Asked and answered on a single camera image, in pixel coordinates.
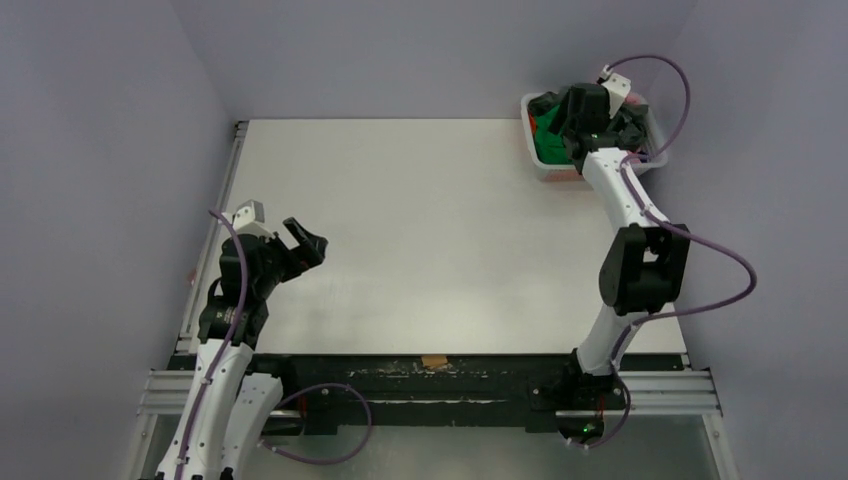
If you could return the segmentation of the green t shirt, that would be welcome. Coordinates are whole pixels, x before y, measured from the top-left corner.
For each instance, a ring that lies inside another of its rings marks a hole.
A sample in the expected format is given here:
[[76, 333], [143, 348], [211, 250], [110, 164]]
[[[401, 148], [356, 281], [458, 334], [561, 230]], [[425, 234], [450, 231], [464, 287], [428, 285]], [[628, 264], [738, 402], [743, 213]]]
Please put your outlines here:
[[535, 126], [533, 141], [537, 157], [545, 165], [572, 165], [571, 151], [564, 144], [562, 135], [549, 131], [558, 110], [558, 107], [554, 107], [544, 114], [531, 115]]

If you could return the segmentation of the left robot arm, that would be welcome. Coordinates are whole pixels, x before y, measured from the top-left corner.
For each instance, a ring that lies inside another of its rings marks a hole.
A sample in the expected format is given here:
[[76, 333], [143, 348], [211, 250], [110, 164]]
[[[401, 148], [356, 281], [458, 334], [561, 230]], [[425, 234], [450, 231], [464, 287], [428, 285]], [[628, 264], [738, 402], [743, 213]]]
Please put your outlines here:
[[293, 248], [245, 213], [222, 223], [231, 236], [200, 314], [192, 383], [158, 479], [239, 478], [271, 408], [297, 399], [294, 377], [257, 366], [253, 356], [271, 293], [321, 265], [328, 241], [294, 218], [283, 222]]

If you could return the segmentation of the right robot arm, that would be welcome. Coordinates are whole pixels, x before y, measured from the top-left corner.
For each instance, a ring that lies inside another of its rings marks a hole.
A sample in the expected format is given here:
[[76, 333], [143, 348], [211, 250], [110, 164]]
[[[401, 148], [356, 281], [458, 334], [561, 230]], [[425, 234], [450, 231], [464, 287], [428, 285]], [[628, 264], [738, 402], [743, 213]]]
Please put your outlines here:
[[565, 91], [549, 128], [562, 136], [578, 173], [601, 198], [615, 233], [599, 271], [601, 310], [551, 389], [576, 407], [614, 389], [638, 321], [677, 299], [688, 257], [688, 240], [661, 227], [664, 215], [649, 212], [633, 169], [637, 143], [610, 129], [625, 97], [599, 84], [575, 84]]

